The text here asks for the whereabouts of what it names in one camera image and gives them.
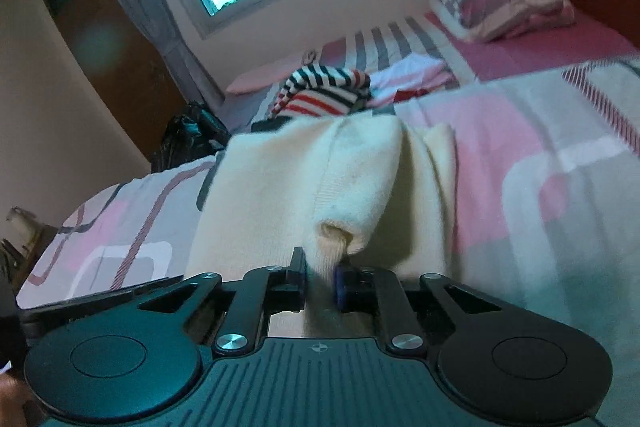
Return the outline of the person's left hand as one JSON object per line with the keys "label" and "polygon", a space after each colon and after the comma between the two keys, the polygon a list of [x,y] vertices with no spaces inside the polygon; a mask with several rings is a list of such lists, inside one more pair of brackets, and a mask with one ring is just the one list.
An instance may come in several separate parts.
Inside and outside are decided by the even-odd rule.
{"label": "person's left hand", "polygon": [[26,427],[24,406],[32,395],[28,387],[8,373],[0,377],[0,426]]}

